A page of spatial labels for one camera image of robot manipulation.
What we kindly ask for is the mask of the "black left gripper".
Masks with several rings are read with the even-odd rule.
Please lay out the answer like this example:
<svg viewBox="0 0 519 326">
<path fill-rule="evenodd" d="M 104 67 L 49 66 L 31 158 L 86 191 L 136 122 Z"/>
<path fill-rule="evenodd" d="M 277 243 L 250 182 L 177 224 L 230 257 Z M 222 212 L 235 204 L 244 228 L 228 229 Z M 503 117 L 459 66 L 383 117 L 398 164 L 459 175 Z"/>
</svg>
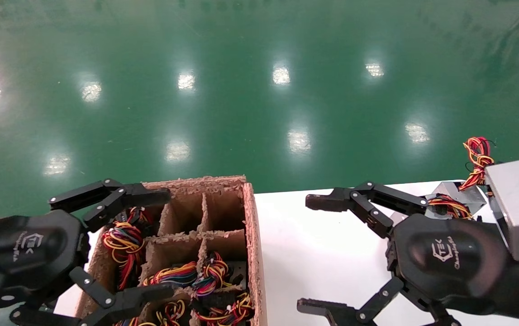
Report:
<svg viewBox="0 0 519 326">
<path fill-rule="evenodd" d="M 0 218 L 0 309 L 25 302 L 54 301 L 75 283 L 98 308 L 84 318 L 67 317 L 21 305 L 10 320 L 18 326 L 112 326 L 138 317 L 146 303 L 171 298 L 173 285 L 127 288 L 110 293 L 82 267 L 88 260 L 88 232 L 113 223 L 132 207 L 164 206 L 168 188 L 146 188 L 105 179 L 53 196 L 53 210 L 41 216 Z M 81 221 L 71 215 L 90 210 Z"/>
</svg>

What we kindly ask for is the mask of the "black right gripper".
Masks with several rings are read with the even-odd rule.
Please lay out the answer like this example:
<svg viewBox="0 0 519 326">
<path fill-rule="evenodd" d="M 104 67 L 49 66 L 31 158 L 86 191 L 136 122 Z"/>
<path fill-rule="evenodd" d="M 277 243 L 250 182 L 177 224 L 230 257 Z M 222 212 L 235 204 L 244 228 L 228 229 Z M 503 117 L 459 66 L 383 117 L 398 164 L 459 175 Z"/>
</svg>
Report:
<svg viewBox="0 0 519 326">
<path fill-rule="evenodd" d="M 422 215 L 426 199 L 372 182 L 336 187 L 328 195 L 309 194 L 305 206 L 351 212 L 382 239 L 391 238 L 392 266 L 420 308 L 439 302 L 467 314 L 519 319 L 519 261 L 509 253 L 496 224 L 429 219 Z M 412 216 L 394 227 L 378 206 Z M 331 326 L 375 326 L 374 319 L 402 289 L 404 282 L 392 277 L 359 309 L 301 298 L 297 311 L 323 316 Z"/>
</svg>

